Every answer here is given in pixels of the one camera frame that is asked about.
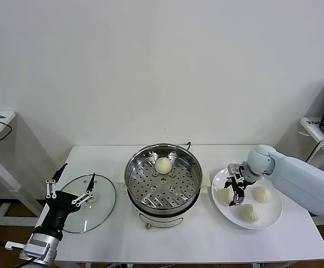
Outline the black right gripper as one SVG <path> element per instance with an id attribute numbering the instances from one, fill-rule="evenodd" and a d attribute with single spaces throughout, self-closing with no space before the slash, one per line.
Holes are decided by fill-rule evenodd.
<path id="1" fill-rule="evenodd" d="M 240 175 L 235 174 L 226 178 L 224 189 L 231 187 L 234 191 L 234 195 L 229 203 L 229 206 L 241 205 L 245 198 L 245 189 L 249 183 Z"/>

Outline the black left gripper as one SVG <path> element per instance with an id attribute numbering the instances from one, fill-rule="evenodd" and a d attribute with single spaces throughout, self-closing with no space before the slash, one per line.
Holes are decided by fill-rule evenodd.
<path id="1" fill-rule="evenodd" d="M 52 179 L 46 180 L 46 196 L 49 211 L 42 222 L 42 233 L 58 233 L 64 228 L 67 217 L 71 213 L 77 212 L 84 204 L 94 197 L 93 189 L 95 176 L 93 173 L 88 183 L 85 193 L 77 196 L 75 194 L 56 190 L 56 183 L 59 182 L 64 169 L 68 163 L 54 173 Z"/>

